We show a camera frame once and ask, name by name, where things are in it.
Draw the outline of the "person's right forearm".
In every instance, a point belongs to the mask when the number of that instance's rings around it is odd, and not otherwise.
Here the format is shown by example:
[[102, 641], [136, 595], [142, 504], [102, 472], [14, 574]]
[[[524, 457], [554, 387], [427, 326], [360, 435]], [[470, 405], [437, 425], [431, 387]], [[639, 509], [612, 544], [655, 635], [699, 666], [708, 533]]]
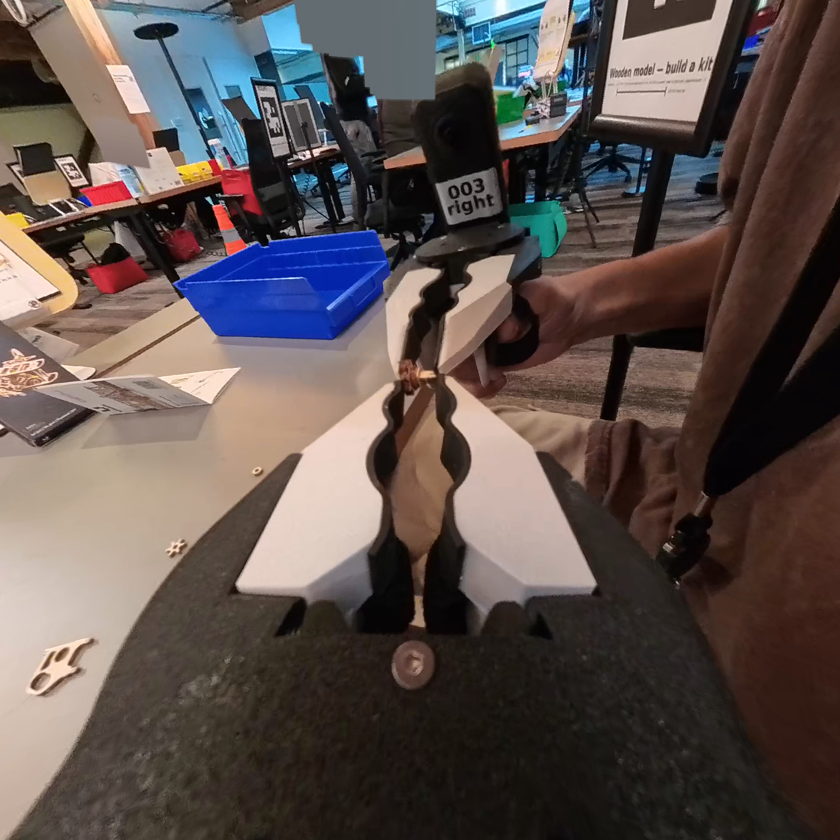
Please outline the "person's right forearm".
[[576, 345], [618, 334], [693, 329], [706, 322], [729, 226], [567, 276]]

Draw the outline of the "black framed sign stand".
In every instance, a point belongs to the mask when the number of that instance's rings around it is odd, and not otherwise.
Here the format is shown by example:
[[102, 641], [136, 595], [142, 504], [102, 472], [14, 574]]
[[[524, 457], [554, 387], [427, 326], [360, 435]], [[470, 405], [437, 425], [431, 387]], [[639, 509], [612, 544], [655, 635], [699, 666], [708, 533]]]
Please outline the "black framed sign stand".
[[633, 256], [652, 250], [677, 155], [707, 156], [754, 2], [604, 2], [586, 134], [652, 151]]

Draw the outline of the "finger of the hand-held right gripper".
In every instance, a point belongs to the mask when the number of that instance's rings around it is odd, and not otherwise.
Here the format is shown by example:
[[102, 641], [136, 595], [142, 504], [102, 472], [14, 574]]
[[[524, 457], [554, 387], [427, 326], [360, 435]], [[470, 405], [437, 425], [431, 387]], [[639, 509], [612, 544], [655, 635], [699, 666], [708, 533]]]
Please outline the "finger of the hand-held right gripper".
[[438, 372], [445, 318], [454, 304], [446, 268], [406, 265], [385, 303], [386, 350], [397, 377], [407, 366]]
[[443, 316], [436, 372], [450, 374], [478, 350], [511, 314], [509, 274], [515, 255], [494, 255], [467, 265], [468, 281]]

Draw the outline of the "wooden display board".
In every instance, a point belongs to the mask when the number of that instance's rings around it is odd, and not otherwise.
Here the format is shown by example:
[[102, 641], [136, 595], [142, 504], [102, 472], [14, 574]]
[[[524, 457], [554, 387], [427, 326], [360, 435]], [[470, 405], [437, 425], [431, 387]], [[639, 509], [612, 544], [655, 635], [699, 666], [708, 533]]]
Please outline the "wooden display board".
[[78, 296], [70, 273], [2, 214], [2, 323], [15, 330], [34, 327], [71, 309]]

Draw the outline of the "blue plastic bin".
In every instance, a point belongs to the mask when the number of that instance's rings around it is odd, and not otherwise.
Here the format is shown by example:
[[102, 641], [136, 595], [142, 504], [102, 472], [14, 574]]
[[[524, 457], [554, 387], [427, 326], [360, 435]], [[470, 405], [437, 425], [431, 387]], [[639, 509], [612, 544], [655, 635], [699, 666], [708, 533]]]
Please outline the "blue plastic bin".
[[218, 337], [333, 340], [391, 272], [372, 230], [250, 245], [175, 283]]

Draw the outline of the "black booklet with gold print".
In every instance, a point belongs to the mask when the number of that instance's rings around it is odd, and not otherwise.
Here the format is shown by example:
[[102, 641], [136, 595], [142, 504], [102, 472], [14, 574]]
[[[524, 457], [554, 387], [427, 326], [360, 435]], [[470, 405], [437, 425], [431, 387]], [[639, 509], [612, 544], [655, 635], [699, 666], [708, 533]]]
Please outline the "black booklet with gold print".
[[16, 331], [1, 325], [1, 424], [3, 429], [35, 447], [83, 423], [93, 411], [39, 390], [77, 382], [53, 360]]

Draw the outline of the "long wooden table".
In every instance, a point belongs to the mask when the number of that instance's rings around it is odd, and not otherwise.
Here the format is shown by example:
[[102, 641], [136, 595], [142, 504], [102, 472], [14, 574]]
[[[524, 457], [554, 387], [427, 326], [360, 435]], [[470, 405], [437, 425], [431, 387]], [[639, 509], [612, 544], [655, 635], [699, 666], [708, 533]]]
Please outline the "long wooden table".
[[[580, 103], [573, 103], [566, 109], [566, 113], [528, 124], [525, 119], [517, 122], [504, 123], [498, 127], [502, 158], [509, 161], [507, 169], [508, 199], [514, 204], [524, 202], [527, 184], [527, 169], [517, 157], [528, 150], [536, 149], [538, 157], [544, 161], [548, 157], [549, 147], [561, 140], [567, 132], [580, 120]], [[389, 156], [384, 160], [383, 192], [390, 198], [396, 196], [396, 180], [398, 173], [413, 173], [426, 171], [426, 159], [421, 145], [415, 145], [405, 152]]]

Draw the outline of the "wooden cutout piece with holes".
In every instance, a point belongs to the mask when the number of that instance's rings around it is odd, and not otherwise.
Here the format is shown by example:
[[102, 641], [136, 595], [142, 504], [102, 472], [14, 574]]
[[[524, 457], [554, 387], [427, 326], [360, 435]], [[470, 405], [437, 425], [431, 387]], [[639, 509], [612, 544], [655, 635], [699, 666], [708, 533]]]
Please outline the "wooden cutout piece with holes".
[[80, 657], [97, 640], [84, 637], [70, 643], [60, 644], [45, 650], [34, 674], [26, 686], [32, 697], [44, 697], [52, 690], [80, 672]]

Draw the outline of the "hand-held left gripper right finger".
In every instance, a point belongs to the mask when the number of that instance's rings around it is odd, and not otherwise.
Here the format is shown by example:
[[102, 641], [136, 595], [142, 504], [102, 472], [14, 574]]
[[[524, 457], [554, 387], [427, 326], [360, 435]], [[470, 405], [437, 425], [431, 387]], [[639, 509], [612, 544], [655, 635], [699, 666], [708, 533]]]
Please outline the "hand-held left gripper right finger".
[[455, 380], [438, 380], [451, 487], [425, 570], [433, 634], [476, 633], [502, 603], [593, 595], [597, 583], [534, 448]]

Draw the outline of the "person's right hand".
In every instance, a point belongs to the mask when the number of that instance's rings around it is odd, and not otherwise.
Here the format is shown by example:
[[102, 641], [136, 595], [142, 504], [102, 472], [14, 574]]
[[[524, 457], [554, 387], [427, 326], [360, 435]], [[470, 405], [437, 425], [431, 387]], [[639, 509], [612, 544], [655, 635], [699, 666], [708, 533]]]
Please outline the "person's right hand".
[[572, 276], [543, 276], [524, 282], [518, 289], [519, 297], [528, 301], [539, 319], [539, 346], [523, 363], [508, 366], [487, 366], [486, 379], [482, 381], [476, 360], [469, 357], [456, 367], [450, 376], [478, 398], [497, 395], [507, 384], [508, 374], [527, 371], [557, 360], [562, 354], [582, 341], [583, 310], [578, 307], [579, 288]]

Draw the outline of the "black office chair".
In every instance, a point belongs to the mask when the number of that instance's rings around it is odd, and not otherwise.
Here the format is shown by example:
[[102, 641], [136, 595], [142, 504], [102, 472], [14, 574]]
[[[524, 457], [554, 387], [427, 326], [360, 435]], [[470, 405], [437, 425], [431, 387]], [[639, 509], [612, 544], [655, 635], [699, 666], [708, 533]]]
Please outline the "black office chair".
[[248, 174], [259, 213], [254, 216], [261, 244], [267, 238], [289, 238], [293, 228], [301, 230], [301, 205], [297, 188], [273, 157], [266, 130], [259, 119], [243, 119], [240, 123], [248, 153]]

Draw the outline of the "grey desk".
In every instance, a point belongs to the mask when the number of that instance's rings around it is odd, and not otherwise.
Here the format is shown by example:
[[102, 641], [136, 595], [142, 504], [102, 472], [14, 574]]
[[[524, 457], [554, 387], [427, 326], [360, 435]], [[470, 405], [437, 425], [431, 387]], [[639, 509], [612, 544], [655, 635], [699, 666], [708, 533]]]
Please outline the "grey desk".
[[[239, 367], [215, 404], [94, 415], [43, 448], [2, 438], [1, 835], [64, 762], [133, 623], [178, 562], [289, 454], [387, 383], [385, 300], [337, 339], [218, 338], [178, 301], [79, 357], [116, 375]], [[97, 643], [46, 696], [45, 650]]]

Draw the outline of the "green fabric bin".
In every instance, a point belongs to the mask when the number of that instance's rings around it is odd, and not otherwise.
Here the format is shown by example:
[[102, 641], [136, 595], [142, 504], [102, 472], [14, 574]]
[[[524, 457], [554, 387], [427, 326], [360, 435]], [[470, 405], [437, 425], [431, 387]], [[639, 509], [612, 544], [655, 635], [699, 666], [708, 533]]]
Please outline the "green fabric bin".
[[558, 200], [533, 203], [516, 203], [508, 207], [514, 224], [527, 228], [540, 242], [542, 257], [553, 257], [568, 233], [568, 222], [563, 205]]

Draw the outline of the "black floor lamp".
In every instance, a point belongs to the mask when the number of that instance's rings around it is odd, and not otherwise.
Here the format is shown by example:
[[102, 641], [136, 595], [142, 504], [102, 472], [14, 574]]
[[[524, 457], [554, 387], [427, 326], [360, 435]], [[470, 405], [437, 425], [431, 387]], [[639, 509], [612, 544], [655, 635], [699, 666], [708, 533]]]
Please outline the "black floor lamp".
[[183, 82], [182, 75], [178, 70], [172, 53], [167, 45], [167, 41], [177, 36], [180, 32], [178, 25], [172, 21], [161, 21], [156, 23], [143, 24], [133, 30], [133, 35], [138, 40], [154, 42], [159, 45], [164, 55], [165, 61], [171, 70], [175, 82], [182, 94], [185, 104], [192, 116], [192, 120], [200, 133], [204, 146], [209, 158], [214, 157], [213, 147], [209, 143], [207, 132], [204, 129], [203, 123], [199, 117], [198, 111], [193, 105], [193, 100], [186, 91], [186, 86]]

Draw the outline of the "person's brown shirt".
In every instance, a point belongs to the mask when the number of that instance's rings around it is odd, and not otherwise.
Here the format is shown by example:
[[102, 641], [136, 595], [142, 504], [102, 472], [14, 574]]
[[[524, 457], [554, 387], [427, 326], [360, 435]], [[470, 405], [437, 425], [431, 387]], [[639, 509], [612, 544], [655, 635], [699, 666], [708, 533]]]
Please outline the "person's brown shirt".
[[[654, 554], [838, 199], [838, 2], [786, 2], [721, 161], [729, 235], [679, 433], [591, 427], [587, 491]], [[795, 809], [838, 838], [838, 420], [716, 505], [686, 599]]]

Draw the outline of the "white paper notice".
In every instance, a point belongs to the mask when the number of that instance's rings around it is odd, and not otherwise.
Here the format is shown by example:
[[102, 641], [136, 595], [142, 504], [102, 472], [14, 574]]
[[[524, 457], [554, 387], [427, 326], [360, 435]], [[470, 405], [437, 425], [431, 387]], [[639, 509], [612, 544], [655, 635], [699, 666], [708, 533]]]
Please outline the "white paper notice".
[[111, 64], [106, 65], [106, 70], [129, 114], [140, 115], [151, 112], [151, 108], [130, 66]]

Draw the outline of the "black white tag sign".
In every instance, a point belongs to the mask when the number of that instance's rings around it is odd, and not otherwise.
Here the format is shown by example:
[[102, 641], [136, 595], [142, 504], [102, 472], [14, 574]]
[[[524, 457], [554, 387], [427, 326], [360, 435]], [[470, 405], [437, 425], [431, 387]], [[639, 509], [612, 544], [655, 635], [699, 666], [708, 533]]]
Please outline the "black white tag sign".
[[292, 148], [288, 139], [278, 85], [270, 79], [252, 77], [250, 81], [271, 156], [275, 160], [285, 160], [291, 156]]

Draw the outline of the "folded paper leaflet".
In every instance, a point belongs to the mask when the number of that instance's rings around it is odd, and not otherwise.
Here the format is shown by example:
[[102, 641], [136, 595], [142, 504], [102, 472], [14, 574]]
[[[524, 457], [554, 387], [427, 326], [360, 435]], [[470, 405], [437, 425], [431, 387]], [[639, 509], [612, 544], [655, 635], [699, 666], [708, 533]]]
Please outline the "folded paper leaflet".
[[154, 376], [131, 374], [42, 385], [36, 391], [91, 410], [121, 415], [213, 405], [240, 368]]

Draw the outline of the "red bag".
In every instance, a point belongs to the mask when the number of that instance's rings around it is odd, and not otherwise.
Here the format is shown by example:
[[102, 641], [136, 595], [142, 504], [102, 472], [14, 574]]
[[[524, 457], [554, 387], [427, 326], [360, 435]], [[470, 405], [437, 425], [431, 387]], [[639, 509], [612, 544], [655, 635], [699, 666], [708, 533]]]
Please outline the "red bag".
[[103, 295], [115, 295], [149, 279], [145, 270], [131, 256], [107, 265], [90, 264], [87, 275]]

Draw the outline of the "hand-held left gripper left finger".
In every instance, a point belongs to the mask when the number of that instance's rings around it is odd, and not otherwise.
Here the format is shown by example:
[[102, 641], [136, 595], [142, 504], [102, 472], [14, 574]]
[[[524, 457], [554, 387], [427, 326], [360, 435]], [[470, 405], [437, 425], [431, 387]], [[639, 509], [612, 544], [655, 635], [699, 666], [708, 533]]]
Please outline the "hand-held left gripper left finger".
[[399, 384], [383, 386], [305, 447], [236, 580], [238, 593], [330, 602], [366, 633], [408, 628], [411, 561], [388, 493], [404, 396]]

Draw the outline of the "thin wooden strip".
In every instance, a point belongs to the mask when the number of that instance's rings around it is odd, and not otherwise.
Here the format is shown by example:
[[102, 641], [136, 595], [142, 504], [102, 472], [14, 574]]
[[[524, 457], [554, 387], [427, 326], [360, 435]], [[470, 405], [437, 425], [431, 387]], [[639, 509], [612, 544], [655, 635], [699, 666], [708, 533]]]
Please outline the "thin wooden strip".
[[415, 435], [428, 407], [434, 400], [434, 395], [435, 389], [432, 386], [422, 385], [413, 395], [405, 396], [402, 420], [393, 434], [395, 453], [398, 458], [402, 456], [404, 449]]

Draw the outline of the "person's khaki pants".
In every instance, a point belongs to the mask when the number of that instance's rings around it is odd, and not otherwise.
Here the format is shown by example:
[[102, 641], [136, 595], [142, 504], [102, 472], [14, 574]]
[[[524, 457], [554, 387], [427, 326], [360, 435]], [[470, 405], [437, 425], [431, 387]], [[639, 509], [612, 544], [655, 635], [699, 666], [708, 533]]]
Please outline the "person's khaki pants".
[[[493, 406], [491, 411], [535, 450], [551, 455], [577, 482], [584, 482], [592, 420], [515, 406]], [[424, 559], [436, 540], [452, 485], [441, 460], [443, 437], [435, 408], [430, 406], [404, 447], [392, 478], [395, 533], [413, 563]]]

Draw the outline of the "orange traffic cone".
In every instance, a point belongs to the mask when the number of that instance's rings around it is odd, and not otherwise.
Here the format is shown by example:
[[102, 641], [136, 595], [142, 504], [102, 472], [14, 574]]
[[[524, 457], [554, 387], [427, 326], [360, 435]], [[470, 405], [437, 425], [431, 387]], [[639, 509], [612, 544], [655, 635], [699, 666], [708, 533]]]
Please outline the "orange traffic cone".
[[214, 204], [213, 213], [215, 215], [219, 234], [224, 241], [224, 247], [227, 256], [234, 256], [246, 250], [247, 244], [242, 239], [236, 226], [233, 223], [231, 216], [224, 204]]

